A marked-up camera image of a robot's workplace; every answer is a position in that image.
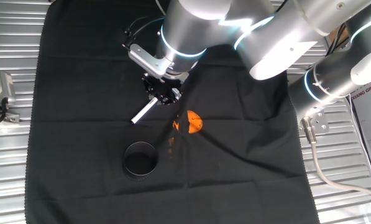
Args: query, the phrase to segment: black cloth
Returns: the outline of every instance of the black cloth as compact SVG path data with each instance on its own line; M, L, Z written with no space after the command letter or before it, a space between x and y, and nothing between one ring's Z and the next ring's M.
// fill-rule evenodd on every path
M258 82L231 46L213 47L178 103L130 124L149 100L121 28L145 15L160 15L155 1L50 6L30 129L27 223L319 223L285 73ZM159 26L143 31L139 44L154 50ZM189 133L188 110L203 120L197 133ZM159 153L140 182L122 171L122 155L137 141Z

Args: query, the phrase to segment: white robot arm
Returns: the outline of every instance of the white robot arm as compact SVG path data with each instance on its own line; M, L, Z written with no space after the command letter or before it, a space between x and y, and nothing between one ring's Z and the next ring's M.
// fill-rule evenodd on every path
M324 108L371 81L371 0L288 0L277 13L269 0L172 0L156 55L132 44L129 57L147 71L149 82L182 83L207 48L229 44L250 75L264 80L286 70L343 23L352 35L349 49L324 58L290 86L301 122L311 108ZM165 103L167 95L171 101L181 97L177 87L169 89L166 96L153 94L132 122Z

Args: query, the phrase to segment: connector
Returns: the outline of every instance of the connector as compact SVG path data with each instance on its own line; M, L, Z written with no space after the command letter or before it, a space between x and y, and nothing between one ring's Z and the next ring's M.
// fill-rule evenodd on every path
M304 132L307 136L308 142L310 144L315 144L316 143L316 136L315 136L314 127L311 124L311 118L303 118L301 120L301 123L303 124Z

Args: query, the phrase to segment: black cup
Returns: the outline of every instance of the black cup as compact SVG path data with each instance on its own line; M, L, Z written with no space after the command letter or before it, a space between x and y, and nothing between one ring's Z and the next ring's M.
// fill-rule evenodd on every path
M131 180L144 180L156 168L158 152L146 142L136 142L129 146L123 156L123 171Z

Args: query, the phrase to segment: silver metal floor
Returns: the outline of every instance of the silver metal floor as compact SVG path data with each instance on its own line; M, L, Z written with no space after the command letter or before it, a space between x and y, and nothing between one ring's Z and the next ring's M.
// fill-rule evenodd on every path
M278 7L282 1L272 1ZM24 180L35 69L47 0L0 0L0 70L11 72L18 97L12 109L20 126L0 128L0 223L25 223ZM295 80L326 53L326 43L309 50L288 69ZM332 180L371 189L371 172L349 107L339 102L326 109L330 133L318 137L318 156ZM308 179L321 223L371 223L371 196L336 189L317 177L310 147L300 136Z

